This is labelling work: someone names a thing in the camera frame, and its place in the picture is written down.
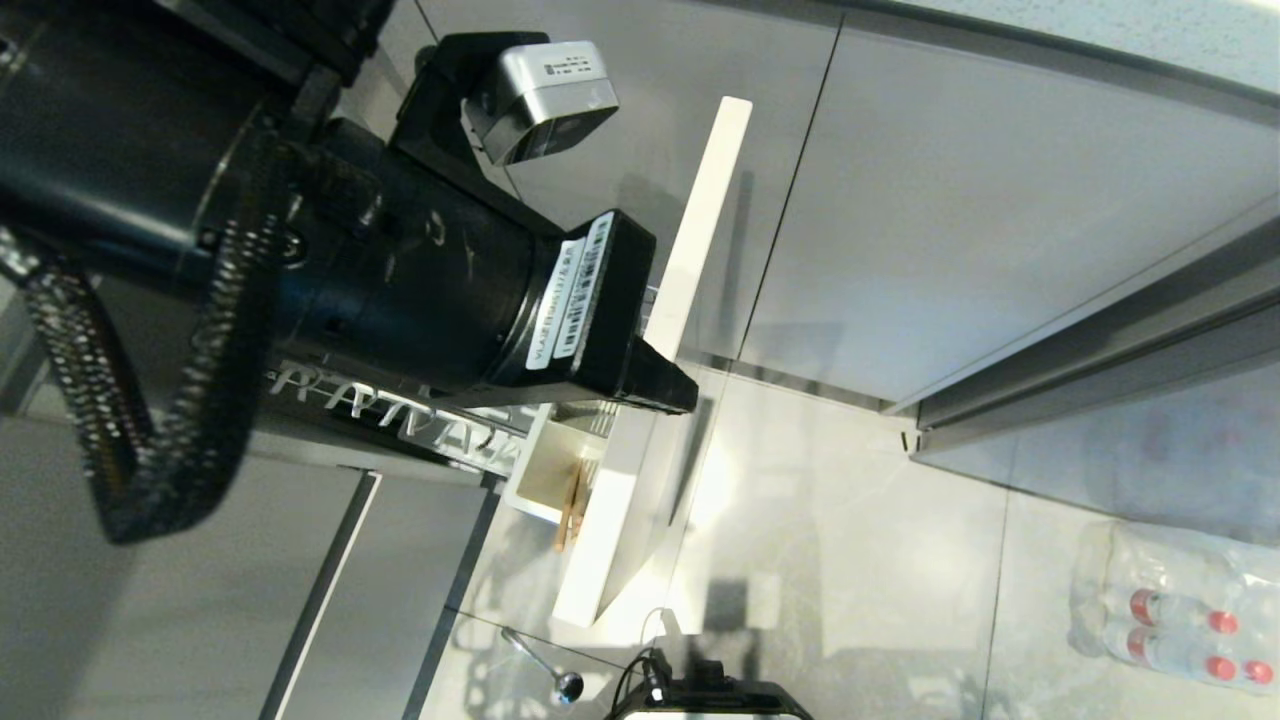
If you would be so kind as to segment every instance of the gray cabinet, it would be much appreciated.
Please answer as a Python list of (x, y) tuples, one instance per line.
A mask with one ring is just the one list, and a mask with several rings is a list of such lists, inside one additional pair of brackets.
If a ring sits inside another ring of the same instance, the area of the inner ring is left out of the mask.
[(248, 459), (197, 528), (102, 539), (69, 425), (0, 419), (5, 717), (256, 717), (360, 478)]
[(910, 402), (1167, 275), (1280, 211), (1220, 100), (849, 13), (741, 359)]
[(383, 478), (284, 720), (406, 712), (486, 495), (475, 486)]
[(621, 208), (658, 237), (662, 275), (703, 143), (724, 95), (755, 104), (686, 343), (737, 355), (791, 174), (800, 156), (838, 12), (804, 4), (652, 0), (424, 0), (438, 35), (536, 29), (591, 40), (621, 110), (577, 147), (511, 167), (534, 209), (575, 227)]

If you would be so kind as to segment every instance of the silver camera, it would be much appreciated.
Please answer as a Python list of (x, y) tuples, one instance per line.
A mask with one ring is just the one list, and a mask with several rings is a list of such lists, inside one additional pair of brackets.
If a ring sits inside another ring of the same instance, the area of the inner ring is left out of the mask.
[(494, 165), (568, 150), (618, 109), (594, 42), (520, 45), (502, 53), (463, 102)]

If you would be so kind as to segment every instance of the red bottle cap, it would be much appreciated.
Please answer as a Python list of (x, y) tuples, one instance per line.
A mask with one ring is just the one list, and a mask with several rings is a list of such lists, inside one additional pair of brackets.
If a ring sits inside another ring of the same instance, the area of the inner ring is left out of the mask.
[(1208, 626), (1224, 635), (1234, 635), (1240, 630), (1240, 621), (1230, 612), (1215, 610), (1208, 614)]
[(1219, 680), (1226, 682), (1235, 679), (1235, 662), (1231, 662), (1225, 657), (1219, 657), (1216, 655), (1210, 657), (1204, 664), (1204, 669), (1208, 670), (1211, 676), (1217, 678)]
[(1244, 664), (1244, 674), (1260, 685), (1270, 685), (1276, 679), (1276, 671), (1261, 660), (1251, 660)]
[(1156, 623), (1151, 619), (1151, 610), (1147, 605), (1151, 598), (1156, 596), (1156, 591), (1142, 589), (1133, 593), (1129, 598), (1129, 611), (1133, 612), (1135, 620), (1143, 625), (1155, 625)]

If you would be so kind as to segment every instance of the cabinet door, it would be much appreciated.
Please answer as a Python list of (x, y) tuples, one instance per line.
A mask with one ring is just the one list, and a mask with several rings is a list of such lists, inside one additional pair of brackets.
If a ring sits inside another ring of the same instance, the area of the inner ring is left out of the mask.
[(911, 402), (1270, 219), (1277, 177), (1274, 109), (849, 13), (741, 359)]
[(69, 425), (0, 419), (5, 717), (256, 717), (360, 471), (246, 459), (177, 536), (106, 543)]

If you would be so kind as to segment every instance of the black cable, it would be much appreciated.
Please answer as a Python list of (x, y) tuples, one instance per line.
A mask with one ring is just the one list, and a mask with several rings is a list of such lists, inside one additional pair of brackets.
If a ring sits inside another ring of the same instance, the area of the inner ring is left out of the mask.
[[(618, 708), (620, 698), (625, 698), (631, 694), (631, 671), (639, 664), (652, 662), (652, 660), (648, 657), (650, 655), (653, 655), (653, 646), (641, 650), (640, 653), (636, 655), (635, 659), (631, 660), (631, 662), (628, 662), (627, 666), (622, 670), (622, 676), (618, 678), (618, 684), (614, 685), (613, 688), (613, 703), (609, 706), (609, 714), (612, 714)], [(627, 684), (626, 692), (622, 692), (622, 683)]]
[(287, 206), (287, 151), (274, 133), (250, 142), (253, 164), (214, 258), (196, 348), (157, 432), (79, 264), (40, 238), (0, 232), (0, 270), (22, 291), (114, 543), (174, 533), (206, 518), (230, 487), (248, 442), (271, 345)]

